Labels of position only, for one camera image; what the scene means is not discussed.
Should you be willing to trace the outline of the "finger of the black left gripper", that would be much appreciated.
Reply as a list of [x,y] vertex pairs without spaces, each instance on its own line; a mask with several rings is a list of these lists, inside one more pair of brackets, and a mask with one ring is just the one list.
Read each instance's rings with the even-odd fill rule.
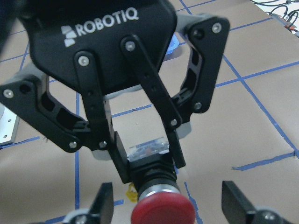
[[193,113],[206,112],[211,104],[228,33],[229,21],[211,14],[178,14],[176,32],[191,48],[187,74],[179,93],[170,97],[158,69],[136,35],[121,40],[120,48],[149,100],[161,117],[169,150],[177,168],[185,166],[179,143],[180,126],[188,125]]
[[0,101],[45,137],[68,153],[81,147],[108,153],[123,183],[131,181],[119,134],[114,130],[110,105],[103,99],[93,53],[75,54],[72,66],[78,80],[86,118],[70,112],[49,92],[49,78],[28,64],[0,87]]

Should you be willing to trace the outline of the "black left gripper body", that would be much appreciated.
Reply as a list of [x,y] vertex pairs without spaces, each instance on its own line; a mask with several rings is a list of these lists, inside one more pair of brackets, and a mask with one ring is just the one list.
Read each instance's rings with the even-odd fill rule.
[[137,85],[120,49],[124,37],[138,36],[159,69],[177,24],[167,0],[28,0],[18,18],[37,68],[78,90],[75,54],[90,52],[105,94]]

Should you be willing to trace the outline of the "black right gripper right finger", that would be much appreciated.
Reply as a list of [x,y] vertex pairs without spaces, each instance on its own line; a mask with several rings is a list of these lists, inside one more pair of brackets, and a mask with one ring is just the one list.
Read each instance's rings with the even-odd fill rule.
[[229,224],[251,224],[256,214],[254,205],[233,181],[223,181],[221,209]]

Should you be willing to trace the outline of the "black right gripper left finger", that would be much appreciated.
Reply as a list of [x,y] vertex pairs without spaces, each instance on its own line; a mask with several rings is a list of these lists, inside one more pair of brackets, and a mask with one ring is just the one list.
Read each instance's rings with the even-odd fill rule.
[[113,184],[106,182],[101,187],[87,213],[88,224],[110,224],[114,214]]

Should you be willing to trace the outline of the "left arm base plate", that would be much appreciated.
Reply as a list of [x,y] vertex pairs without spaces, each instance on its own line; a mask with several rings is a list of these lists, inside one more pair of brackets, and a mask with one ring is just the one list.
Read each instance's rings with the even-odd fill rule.
[[0,105],[0,146],[14,142],[20,118],[3,104]]

